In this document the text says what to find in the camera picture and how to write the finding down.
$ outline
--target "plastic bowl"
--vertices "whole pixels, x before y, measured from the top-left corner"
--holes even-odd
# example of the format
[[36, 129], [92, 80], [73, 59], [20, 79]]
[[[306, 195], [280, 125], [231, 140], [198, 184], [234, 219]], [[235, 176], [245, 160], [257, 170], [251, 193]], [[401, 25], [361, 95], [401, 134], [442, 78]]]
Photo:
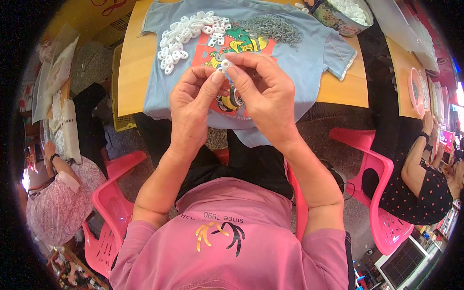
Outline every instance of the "plastic bowl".
[[409, 73], [409, 97], [411, 98], [411, 103], [416, 112], [422, 116], [424, 113], [424, 90], [422, 88], [422, 83], [420, 81], [419, 72], [416, 68], [412, 68]]

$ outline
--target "speckled floor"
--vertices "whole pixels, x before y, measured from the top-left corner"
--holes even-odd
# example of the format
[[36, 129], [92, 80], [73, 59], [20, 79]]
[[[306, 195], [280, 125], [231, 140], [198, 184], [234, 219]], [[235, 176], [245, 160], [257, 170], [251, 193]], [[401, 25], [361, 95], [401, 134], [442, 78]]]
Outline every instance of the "speckled floor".
[[[82, 64], [86, 68], [82, 73]], [[71, 77], [71, 90], [78, 93], [93, 82], [101, 82], [111, 76], [112, 49], [107, 49], [94, 41], [77, 49], [73, 61]], [[108, 140], [108, 154], [111, 159], [121, 157], [134, 150], [145, 150], [143, 141], [136, 129], [116, 132], [111, 122], [110, 109], [103, 104], [98, 106], [96, 112], [106, 124], [105, 131]], [[362, 153], [340, 142], [330, 140], [330, 129], [343, 126], [351, 129], [372, 129], [369, 121], [369, 111], [363, 108], [350, 106], [316, 103], [310, 111], [298, 122], [300, 134], [308, 143], [314, 153], [320, 158], [329, 161], [346, 175], [353, 178], [359, 171]], [[206, 145], [211, 150], [227, 147], [226, 131], [209, 129]], [[144, 181], [152, 174], [154, 168], [148, 158], [135, 167], [130, 178], [122, 180], [119, 185], [124, 196], [135, 201], [137, 193]], [[345, 202], [345, 228], [351, 234], [353, 259], [360, 259], [367, 249], [374, 247], [374, 241], [369, 226], [369, 210], [358, 200], [352, 198]], [[90, 222], [95, 232], [101, 228], [103, 219], [96, 216]], [[295, 231], [295, 216], [292, 219], [293, 232]]]

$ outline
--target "black shirt with red dots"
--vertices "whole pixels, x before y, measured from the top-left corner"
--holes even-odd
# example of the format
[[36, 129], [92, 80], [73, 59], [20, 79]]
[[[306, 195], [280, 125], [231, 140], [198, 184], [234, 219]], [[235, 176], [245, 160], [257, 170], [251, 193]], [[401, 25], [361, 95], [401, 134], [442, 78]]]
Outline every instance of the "black shirt with red dots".
[[441, 221], [451, 209], [453, 197], [445, 176], [425, 160], [420, 165], [425, 169], [419, 198], [401, 178], [406, 154], [401, 153], [393, 161], [393, 172], [379, 206], [390, 214], [413, 225], [433, 225]]

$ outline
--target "hand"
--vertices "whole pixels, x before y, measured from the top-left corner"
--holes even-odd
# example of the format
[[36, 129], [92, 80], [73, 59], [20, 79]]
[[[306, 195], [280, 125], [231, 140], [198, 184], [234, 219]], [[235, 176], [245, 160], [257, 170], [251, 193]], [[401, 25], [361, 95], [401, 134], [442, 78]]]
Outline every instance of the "hand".
[[268, 55], [227, 53], [226, 59], [236, 65], [227, 74], [259, 131], [280, 151], [297, 140], [295, 85], [290, 77]]
[[45, 152], [45, 158], [47, 160], [50, 160], [50, 157], [55, 154], [56, 148], [55, 144], [51, 140], [48, 140], [48, 142], [44, 146], [44, 152]]
[[422, 118], [422, 123], [424, 125], [422, 131], [430, 136], [433, 129], [433, 119], [432, 114], [429, 111], [425, 112], [425, 115]]
[[228, 96], [229, 80], [210, 66], [188, 68], [169, 95], [170, 149], [193, 160], [208, 136], [208, 108], [216, 95]]
[[432, 138], [437, 138], [437, 131], [438, 128], [440, 127], [440, 124], [438, 123], [438, 120], [435, 116], [432, 117], [433, 119], [433, 128], [432, 128]]

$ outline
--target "wristwatch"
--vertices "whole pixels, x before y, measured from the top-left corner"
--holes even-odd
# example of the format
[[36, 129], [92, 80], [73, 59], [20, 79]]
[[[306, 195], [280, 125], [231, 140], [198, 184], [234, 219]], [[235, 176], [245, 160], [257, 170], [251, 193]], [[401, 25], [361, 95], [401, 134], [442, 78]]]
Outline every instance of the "wristwatch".
[[424, 148], [424, 150], [429, 151], [429, 152], [432, 152], [432, 149], [433, 149], [433, 146], [430, 144], [427, 144]]
[[429, 136], [427, 133], [425, 133], [424, 131], [422, 131], [422, 132], [420, 132], [419, 136], [424, 136], [424, 137], [425, 137], [425, 140], [427, 141], [426, 144], [429, 143], [429, 141], [430, 141], [430, 136]]
[[53, 159], [54, 159], [55, 157], [57, 157], [57, 156], [59, 157], [59, 154], [55, 153], [55, 154], [53, 154], [53, 155], [50, 157], [50, 163], [51, 163], [52, 165], [53, 165]]

